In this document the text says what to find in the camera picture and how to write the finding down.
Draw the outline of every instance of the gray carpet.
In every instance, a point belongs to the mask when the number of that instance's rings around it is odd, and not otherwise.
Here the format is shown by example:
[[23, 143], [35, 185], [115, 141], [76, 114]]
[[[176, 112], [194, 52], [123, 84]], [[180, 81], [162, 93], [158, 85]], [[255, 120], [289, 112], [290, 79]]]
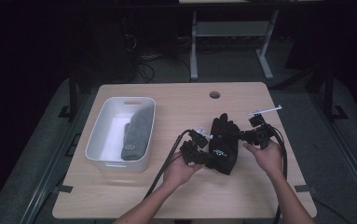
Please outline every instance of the gray carpet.
[[[198, 82], [261, 81], [268, 86], [280, 83], [296, 70], [284, 69], [290, 42], [273, 43], [268, 51], [268, 62], [275, 75], [273, 80], [263, 77], [260, 64], [255, 58], [255, 45], [240, 50], [221, 50], [214, 54], [199, 54]], [[188, 53], [180, 55], [181, 60], [161, 59], [148, 65], [155, 69], [155, 83], [188, 82]], [[342, 152], [330, 131], [330, 123], [324, 118], [317, 105], [323, 93], [312, 95], [304, 91], [308, 78], [305, 77], [283, 91], [270, 91], [275, 105], [282, 105], [279, 111], [282, 124], [294, 149], [298, 164], [308, 185], [313, 188], [316, 200], [317, 223], [345, 223], [333, 211], [339, 213], [350, 223], [357, 223], [357, 183]], [[138, 76], [132, 83], [144, 83]], [[28, 205], [37, 189], [43, 189], [43, 203], [33, 212], [34, 223], [110, 223], [112, 220], [73, 220], [56, 219], [51, 211], [57, 194], [53, 191], [64, 176], [71, 161], [69, 149], [77, 141], [92, 102], [97, 93], [78, 93], [79, 112], [73, 122], [58, 118], [63, 106], [69, 104], [68, 82], [51, 99], [45, 115], [40, 120], [34, 134], [24, 149], [20, 160], [0, 193], [0, 223], [21, 223], [28, 214]], [[337, 120], [338, 127], [357, 159], [357, 106], [350, 92], [338, 81], [335, 85], [335, 105], [341, 105], [349, 119]], [[48, 183], [39, 186], [44, 175]], [[195, 220], [194, 223], [271, 223], [271, 220]], [[155, 220], [154, 223], [172, 223], [171, 220]]]

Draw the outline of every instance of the forearm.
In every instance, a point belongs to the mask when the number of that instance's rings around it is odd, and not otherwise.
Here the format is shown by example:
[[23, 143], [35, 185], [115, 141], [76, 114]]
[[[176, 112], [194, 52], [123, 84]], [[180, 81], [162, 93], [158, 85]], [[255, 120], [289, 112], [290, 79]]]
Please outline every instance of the forearm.
[[282, 173], [269, 175], [277, 193], [284, 223], [315, 223], [303, 204], [297, 199]]
[[152, 192], [146, 199], [137, 204], [114, 223], [149, 223], [158, 212], [158, 209], [175, 190], [176, 187], [171, 187], [164, 183], [161, 184], [160, 187]]

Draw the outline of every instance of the hole in table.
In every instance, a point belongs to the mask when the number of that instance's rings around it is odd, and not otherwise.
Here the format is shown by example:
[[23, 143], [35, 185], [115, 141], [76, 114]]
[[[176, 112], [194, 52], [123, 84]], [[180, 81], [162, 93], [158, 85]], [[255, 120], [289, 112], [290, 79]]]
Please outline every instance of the hole in table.
[[212, 91], [210, 92], [210, 97], [213, 99], [218, 99], [219, 97], [221, 97], [221, 93], [219, 93], [219, 91]]

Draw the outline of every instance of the gray towel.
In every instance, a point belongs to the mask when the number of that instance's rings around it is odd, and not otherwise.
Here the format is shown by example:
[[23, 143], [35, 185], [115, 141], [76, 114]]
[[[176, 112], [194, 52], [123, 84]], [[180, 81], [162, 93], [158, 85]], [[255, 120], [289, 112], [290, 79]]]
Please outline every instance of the gray towel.
[[121, 157], [123, 161], [138, 161], [146, 152], [151, 134], [154, 107], [137, 111], [125, 126]]

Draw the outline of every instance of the black glove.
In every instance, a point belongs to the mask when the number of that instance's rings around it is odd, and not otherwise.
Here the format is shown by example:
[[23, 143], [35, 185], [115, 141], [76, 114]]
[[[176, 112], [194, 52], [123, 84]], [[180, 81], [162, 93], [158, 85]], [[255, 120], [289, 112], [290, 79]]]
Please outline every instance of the black glove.
[[219, 119], [213, 120], [211, 128], [213, 139], [210, 140], [208, 151], [213, 155], [214, 160], [206, 164], [208, 168], [230, 175], [239, 152], [239, 139], [234, 136], [234, 133], [239, 131], [239, 127], [232, 120], [227, 121], [226, 113], [222, 114]]

